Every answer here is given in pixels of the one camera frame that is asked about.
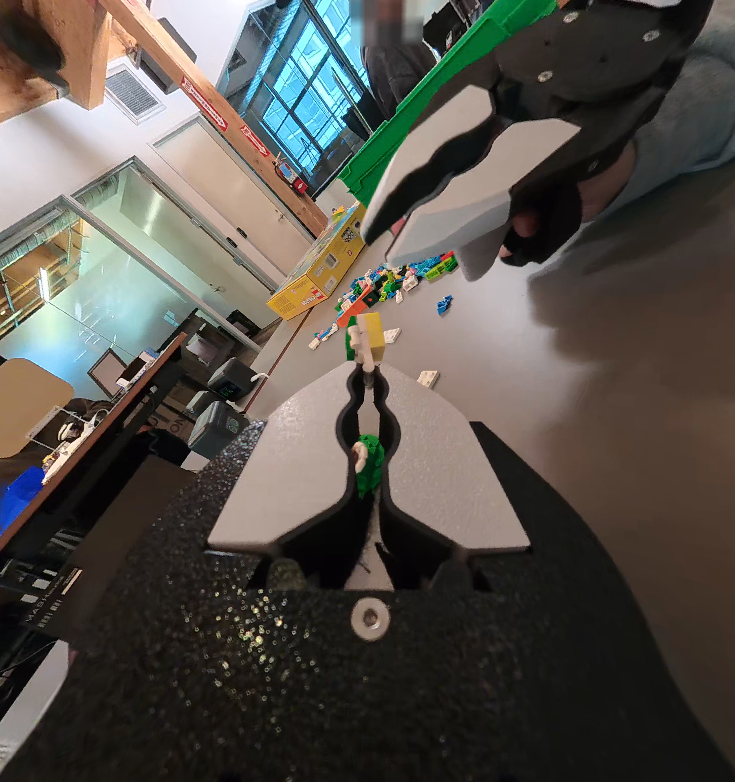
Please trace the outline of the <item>wooden desk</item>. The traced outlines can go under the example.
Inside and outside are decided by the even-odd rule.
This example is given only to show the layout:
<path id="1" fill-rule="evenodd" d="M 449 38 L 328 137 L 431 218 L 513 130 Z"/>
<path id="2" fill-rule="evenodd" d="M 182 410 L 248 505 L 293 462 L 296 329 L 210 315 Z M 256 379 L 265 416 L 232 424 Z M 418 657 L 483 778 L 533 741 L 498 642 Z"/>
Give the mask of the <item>wooden desk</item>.
<path id="1" fill-rule="evenodd" d="M 49 472 L 39 494 L 1 533 L 0 554 L 9 549 L 11 557 L 25 556 L 26 549 L 44 545 L 73 520 L 84 497 L 184 376 L 179 359 L 186 339 L 185 332 L 172 338 L 83 443 L 55 463 L 57 472 Z"/>

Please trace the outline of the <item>pile of mixed lego bricks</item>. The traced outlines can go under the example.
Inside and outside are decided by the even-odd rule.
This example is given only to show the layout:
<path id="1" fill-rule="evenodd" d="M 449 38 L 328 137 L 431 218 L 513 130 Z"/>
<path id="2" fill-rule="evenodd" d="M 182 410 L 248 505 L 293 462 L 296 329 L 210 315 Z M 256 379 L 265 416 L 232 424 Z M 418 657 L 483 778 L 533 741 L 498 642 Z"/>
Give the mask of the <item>pile of mixed lego bricks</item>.
<path id="1" fill-rule="evenodd" d="M 381 264 L 369 269 L 366 274 L 355 278 L 344 294 L 337 299 L 333 323 L 314 335 L 309 344 L 316 350 L 340 329 L 346 328 L 350 318 L 364 314 L 367 310 L 387 301 L 401 303 L 405 296 L 417 288 L 422 281 L 433 282 L 459 269 L 459 259 L 454 252 L 434 256 L 410 266 L 390 267 Z"/>

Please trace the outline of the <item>glass partition wall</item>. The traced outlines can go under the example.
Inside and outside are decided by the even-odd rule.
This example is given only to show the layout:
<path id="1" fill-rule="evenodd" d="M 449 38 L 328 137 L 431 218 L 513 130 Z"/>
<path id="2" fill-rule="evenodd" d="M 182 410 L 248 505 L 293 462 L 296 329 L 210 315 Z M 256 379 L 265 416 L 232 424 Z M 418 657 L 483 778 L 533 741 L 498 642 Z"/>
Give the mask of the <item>glass partition wall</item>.
<path id="1" fill-rule="evenodd" d="M 252 360 L 277 320 L 270 282 L 134 157 L 0 233 L 0 356 L 90 399 L 111 395 L 101 360 L 128 365 L 181 333 Z"/>

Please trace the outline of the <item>person's right forearm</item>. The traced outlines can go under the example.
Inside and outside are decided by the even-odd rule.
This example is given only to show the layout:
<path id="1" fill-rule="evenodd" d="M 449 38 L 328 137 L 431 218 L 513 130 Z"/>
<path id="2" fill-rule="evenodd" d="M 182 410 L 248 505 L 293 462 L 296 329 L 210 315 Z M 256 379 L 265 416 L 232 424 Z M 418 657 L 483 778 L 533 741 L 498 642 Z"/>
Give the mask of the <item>person's right forearm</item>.
<path id="1" fill-rule="evenodd" d="M 675 84 L 632 139 L 631 178 L 595 220 L 682 175 L 735 158 L 735 1 L 714 2 Z"/>

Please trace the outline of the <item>green rounded lego piece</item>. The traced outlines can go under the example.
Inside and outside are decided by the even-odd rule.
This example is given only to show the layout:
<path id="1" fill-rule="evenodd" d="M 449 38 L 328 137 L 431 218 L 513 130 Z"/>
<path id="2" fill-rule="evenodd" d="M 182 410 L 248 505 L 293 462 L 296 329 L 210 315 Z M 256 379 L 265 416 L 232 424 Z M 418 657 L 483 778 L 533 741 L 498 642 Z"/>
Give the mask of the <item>green rounded lego piece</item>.
<path id="1" fill-rule="evenodd" d="M 360 500 L 373 494 L 381 484 L 385 449 L 377 435 L 361 435 L 351 447 L 356 474 L 356 490 Z"/>

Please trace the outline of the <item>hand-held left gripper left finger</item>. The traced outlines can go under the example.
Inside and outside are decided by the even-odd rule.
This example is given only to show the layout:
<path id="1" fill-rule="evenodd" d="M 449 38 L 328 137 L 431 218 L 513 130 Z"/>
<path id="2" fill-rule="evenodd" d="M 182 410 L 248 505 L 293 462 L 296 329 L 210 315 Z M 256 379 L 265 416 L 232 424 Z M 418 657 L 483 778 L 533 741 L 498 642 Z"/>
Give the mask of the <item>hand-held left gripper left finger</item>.
<path id="1" fill-rule="evenodd" d="M 363 399 L 363 366 L 346 361 L 280 404 L 209 534 L 209 548 L 358 558 L 368 511 L 358 496 L 351 448 Z"/>

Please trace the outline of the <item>yellow white lego assembly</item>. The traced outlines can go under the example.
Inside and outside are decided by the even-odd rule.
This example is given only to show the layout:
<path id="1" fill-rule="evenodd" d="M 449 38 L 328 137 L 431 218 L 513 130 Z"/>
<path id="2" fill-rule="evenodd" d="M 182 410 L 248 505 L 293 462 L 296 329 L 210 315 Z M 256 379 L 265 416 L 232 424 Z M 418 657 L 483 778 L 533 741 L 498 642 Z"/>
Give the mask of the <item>yellow white lego assembly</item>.
<path id="1" fill-rule="evenodd" d="M 345 353 L 347 360 L 360 366 L 367 375 L 372 375 L 383 361 L 385 336 L 381 315 L 365 312 L 352 315 L 345 326 Z"/>

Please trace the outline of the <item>yellow lego box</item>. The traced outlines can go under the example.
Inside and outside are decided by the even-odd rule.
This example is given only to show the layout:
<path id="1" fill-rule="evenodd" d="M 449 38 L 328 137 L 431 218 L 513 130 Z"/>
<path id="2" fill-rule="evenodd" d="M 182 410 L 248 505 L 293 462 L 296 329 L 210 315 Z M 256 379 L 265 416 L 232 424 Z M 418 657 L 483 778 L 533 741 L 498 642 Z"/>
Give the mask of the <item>yellow lego box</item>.
<path id="1" fill-rule="evenodd" d="M 284 283 L 266 302 L 278 317 L 288 321 L 328 299 L 361 254 L 361 237 L 366 207 L 359 202 L 341 210 Z"/>

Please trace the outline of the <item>person's right hand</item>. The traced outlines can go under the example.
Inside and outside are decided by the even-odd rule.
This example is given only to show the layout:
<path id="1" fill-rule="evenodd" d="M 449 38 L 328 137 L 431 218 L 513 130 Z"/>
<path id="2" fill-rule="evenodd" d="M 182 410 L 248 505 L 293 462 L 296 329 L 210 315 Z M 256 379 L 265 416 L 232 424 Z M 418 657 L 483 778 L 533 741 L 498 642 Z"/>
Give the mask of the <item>person's right hand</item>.
<path id="1" fill-rule="evenodd" d="M 636 142 L 629 140 L 618 159 L 608 168 L 577 184 L 580 200 L 580 221 L 576 232 L 593 222 L 626 187 L 636 164 Z M 517 212 L 511 218 L 511 231 L 519 237 L 533 237 L 546 225 L 545 218 L 535 206 Z"/>

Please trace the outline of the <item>green plastic bin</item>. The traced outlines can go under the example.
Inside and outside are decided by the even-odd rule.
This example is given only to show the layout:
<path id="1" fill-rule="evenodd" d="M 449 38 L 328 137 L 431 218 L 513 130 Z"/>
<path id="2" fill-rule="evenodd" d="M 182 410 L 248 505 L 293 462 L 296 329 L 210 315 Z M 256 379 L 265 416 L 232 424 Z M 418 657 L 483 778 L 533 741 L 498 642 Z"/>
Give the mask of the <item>green plastic bin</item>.
<path id="1" fill-rule="evenodd" d="M 394 117 L 384 121 L 345 165 L 339 179 L 353 198 L 363 206 L 369 205 L 401 143 L 418 123 L 436 112 L 445 99 L 467 84 L 463 76 L 472 64 L 520 30 L 558 9 L 556 1 L 492 2 L 400 103 Z"/>

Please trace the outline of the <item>white door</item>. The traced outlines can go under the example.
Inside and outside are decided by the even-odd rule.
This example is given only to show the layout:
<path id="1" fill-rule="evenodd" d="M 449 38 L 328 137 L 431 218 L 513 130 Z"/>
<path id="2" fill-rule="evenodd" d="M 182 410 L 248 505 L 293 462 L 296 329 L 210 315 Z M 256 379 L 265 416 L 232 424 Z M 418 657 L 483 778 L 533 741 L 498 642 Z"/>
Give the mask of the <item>white door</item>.
<path id="1" fill-rule="evenodd" d="M 229 237 L 263 264 L 272 287 L 304 257 L 310 232 L 204 119 L 181 124 L 154 149 L 228 223 Z"/>

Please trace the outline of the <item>wooden post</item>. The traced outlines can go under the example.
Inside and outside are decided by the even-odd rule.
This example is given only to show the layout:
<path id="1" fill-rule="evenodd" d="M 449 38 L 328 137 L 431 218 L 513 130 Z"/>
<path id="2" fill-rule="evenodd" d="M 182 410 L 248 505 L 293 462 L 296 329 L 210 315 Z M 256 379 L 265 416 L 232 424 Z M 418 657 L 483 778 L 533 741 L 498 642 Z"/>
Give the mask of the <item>wooden post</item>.
<path id="1" fill-rule="evenodd" d="M 110 37 L 101 2 L 0 1 L 0 123 L 59 99 L 99 106 Z"/>

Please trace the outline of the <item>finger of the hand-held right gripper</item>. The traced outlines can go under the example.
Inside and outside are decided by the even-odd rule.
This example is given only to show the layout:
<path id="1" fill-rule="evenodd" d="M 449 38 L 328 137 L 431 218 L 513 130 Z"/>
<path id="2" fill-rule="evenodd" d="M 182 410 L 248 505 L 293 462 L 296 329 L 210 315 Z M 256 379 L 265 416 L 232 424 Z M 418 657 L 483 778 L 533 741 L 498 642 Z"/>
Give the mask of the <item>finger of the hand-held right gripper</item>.
<path id="1" fill-rule="evenodd" d="M 457 249 L 509 220 L 510 190 L 575 138 L 567 121 L 523 121 L 493 142 L 484 160 L 415 206 L 388 249 L 388 261 L 421 261 Z"/>
<path id="2" fill-rule="evenodd" d="M 447 99 L 408 134 L 386 167 L 362 222 L 363 240 L 373 244 L 479 163 L 498 125 L 490 90 L 470 84 Z"/>

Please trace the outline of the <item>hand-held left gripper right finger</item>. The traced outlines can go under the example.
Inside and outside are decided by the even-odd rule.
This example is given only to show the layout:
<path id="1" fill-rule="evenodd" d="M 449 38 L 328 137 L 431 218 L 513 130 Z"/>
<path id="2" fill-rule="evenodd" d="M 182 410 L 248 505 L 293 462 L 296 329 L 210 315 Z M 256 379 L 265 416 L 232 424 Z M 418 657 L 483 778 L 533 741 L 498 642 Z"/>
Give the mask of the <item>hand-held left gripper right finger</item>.
<path id="1" fill-rule="evenodd" d="M 392 556 L 529 548 L 473 428 L 454 405 L 387 363 L 375 372 L 374 403 L 385 450 L 379 523 Z"/>

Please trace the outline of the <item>wooden ceiling beam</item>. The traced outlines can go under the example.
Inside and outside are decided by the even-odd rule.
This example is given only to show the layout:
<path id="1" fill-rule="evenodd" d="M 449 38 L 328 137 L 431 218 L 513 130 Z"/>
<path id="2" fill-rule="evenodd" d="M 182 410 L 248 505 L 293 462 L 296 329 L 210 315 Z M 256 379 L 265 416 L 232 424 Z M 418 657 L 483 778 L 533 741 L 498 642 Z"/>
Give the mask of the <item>wooden ceiling beam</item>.
<path id="1" fill-rule="evenodd" d="M 258 139 L 225 97 L 218 93 L 201 69 L 155 20 L 143 2 L 100 1 L 99 4 L 136 39 L 197 105 L 207 122 L 228 142 L 260 181 L 316 239 L 327 227 L 328 218 L 308 195 L 300 195 L 275 171 L 275 158 L 256 146 Z"/>

